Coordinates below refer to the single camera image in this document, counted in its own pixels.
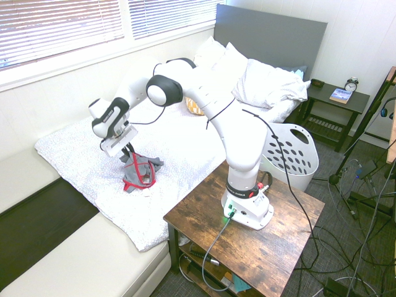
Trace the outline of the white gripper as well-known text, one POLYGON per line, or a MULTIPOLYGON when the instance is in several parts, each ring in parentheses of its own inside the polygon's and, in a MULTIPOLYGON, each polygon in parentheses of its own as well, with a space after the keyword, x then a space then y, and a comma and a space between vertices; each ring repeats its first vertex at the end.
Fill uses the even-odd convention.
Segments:
POLYGON ((109 157, 114 157, 118 152, 122 151, 123 155, 120 157, 120 160, 128 161, 130 158, 129 154, 135 153, 130 141, 137 135, 137 133, 137 129, 132 124, 128 124, 120 136, 103 140, 101 142, 101 149, 109 157))

